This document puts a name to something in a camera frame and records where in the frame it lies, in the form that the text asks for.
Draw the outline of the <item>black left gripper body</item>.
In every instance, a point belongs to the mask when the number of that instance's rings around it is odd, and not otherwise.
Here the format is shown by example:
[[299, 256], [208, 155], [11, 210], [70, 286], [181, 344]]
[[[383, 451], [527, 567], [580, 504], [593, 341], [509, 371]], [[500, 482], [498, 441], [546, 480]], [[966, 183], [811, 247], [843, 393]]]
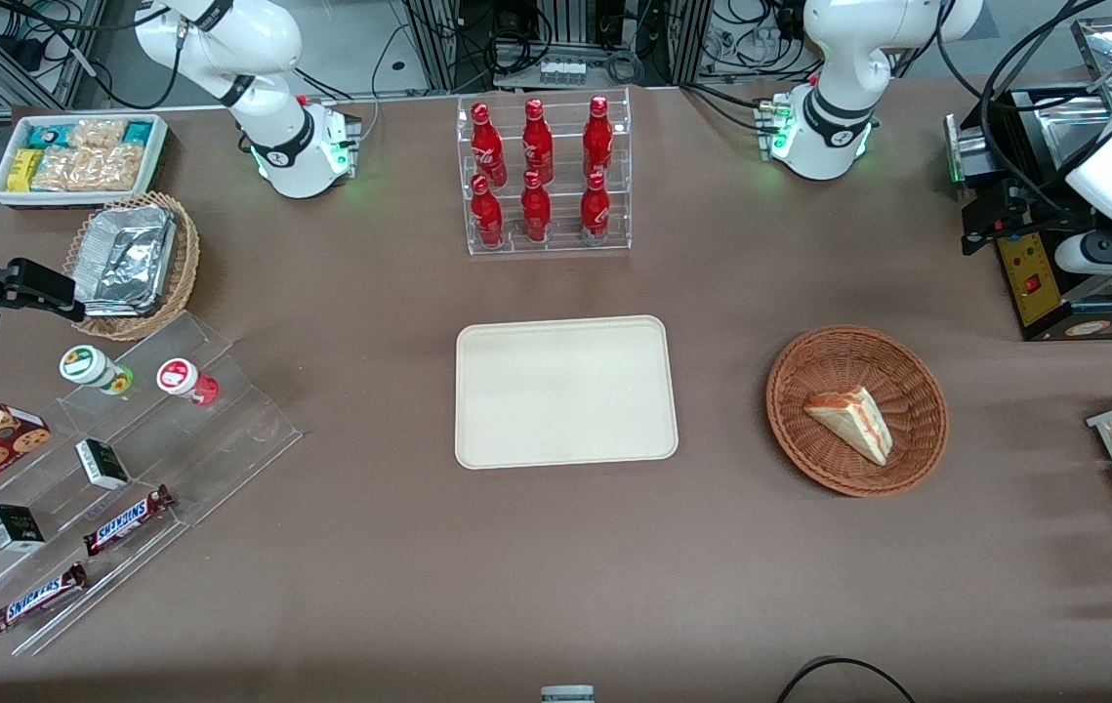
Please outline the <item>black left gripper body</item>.
[[1068, 184], [1068, 174], [1056, 174], [1036, 184], [1030, 205], [1030, 232], [1042, 237], [1112, 232], [1112, 218], [1099, 212]]

